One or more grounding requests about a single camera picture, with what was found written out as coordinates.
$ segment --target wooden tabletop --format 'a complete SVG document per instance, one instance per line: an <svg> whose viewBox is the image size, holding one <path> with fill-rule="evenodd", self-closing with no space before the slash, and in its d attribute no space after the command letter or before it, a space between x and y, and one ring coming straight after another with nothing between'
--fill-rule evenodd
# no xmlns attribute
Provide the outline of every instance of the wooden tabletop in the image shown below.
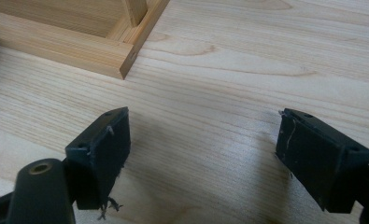
<svg viewBox="0 0 369 224"><path fill-rule="evenodd" d="M126 80L0 47L0 196L128 106L132 152L99 222L358 223L275 157L285 107L369 147L369 0L171 0Z"/></svg>

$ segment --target wooden post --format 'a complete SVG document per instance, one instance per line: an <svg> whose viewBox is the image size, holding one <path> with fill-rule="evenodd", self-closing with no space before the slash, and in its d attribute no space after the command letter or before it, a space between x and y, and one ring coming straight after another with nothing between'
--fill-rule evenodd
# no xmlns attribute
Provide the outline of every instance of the wooden post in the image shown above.
<svg viewBox="0 0 369 224"><path fill-rule="evenodd" d="M136 27L147 13L146 0L121 0L125 13L132 24Z"/></svg>

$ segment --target dark object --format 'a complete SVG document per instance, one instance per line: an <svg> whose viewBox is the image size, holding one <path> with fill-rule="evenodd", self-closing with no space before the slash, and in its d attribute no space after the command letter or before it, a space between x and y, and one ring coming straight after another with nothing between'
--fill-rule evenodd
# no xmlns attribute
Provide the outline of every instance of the dark object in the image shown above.
<svg viewBox="0 0 369 224"><path fill-rule="evenodd" d="M369 149L306 113L285 109L277 156L322 210L350 213L355 201L369 223Z"/></svg>
<svg viewBox="0 0 369 224"><path fill-rule="evenodd" d="M101 209L107 203L130 151L127 107L109 111L80 134L64 161L35 161L18 173L13 193L0 198L0 223L75 223L78 209Z"/></svg>

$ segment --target wooden box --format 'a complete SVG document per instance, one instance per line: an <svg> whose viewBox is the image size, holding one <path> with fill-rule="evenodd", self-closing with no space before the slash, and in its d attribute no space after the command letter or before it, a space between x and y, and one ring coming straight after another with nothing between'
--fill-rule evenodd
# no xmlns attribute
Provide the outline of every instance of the wooden box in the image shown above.
<svg viewBox="0 0 369 224"><path fill-rule="evenodd" d="M0 45L124 79L169 0L0 0Z"/></svg>

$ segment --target wooden frame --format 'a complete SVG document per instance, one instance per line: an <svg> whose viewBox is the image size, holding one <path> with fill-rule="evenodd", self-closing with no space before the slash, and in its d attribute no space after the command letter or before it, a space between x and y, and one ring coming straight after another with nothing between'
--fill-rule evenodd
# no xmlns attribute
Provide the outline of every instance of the wooden frame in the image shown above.
<svg viewBox="0 0 369 224"><path fill-rule="evenodd" d="M126 13L106 36L0 12L0 45L124 79L169 0L148 0L148 8L144 8L146 0L121 1Z"/></svg>

